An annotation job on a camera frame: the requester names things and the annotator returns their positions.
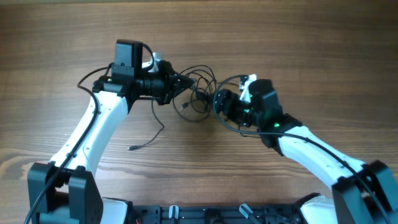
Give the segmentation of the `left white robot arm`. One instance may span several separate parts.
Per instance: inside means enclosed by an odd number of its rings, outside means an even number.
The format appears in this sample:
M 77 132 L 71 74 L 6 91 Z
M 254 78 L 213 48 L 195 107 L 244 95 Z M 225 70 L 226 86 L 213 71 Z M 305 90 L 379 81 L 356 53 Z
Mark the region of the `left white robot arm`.
M 119 39 L 114 61 L 97 69 L 90 103 L 68 141 L 27 176 L 30 210 L 26 223 L 140 223 L 132 202 L 100 195 L 95 174 L 115 130 L 138 100 L 169 104 L 194 81 L 159 54 L 143 60 L 149 47 Z

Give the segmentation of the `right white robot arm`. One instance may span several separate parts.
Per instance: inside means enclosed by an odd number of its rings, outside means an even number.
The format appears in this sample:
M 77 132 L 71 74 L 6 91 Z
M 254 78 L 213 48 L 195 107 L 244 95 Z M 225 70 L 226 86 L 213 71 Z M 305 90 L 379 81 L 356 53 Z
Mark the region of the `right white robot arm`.
M 241 77 L 240 94 L 218 87 L 195 90 L 215 115 L 223 113 L 241 127 L 257 128 L 265 146 L 309 170 L 332 192 L 310 194 L 296 203 L 304 223 L 397 223 L 397 182 L 385 163 L 367 164 L 317 138 L 302 122 L 284 113 L 270 80 Z

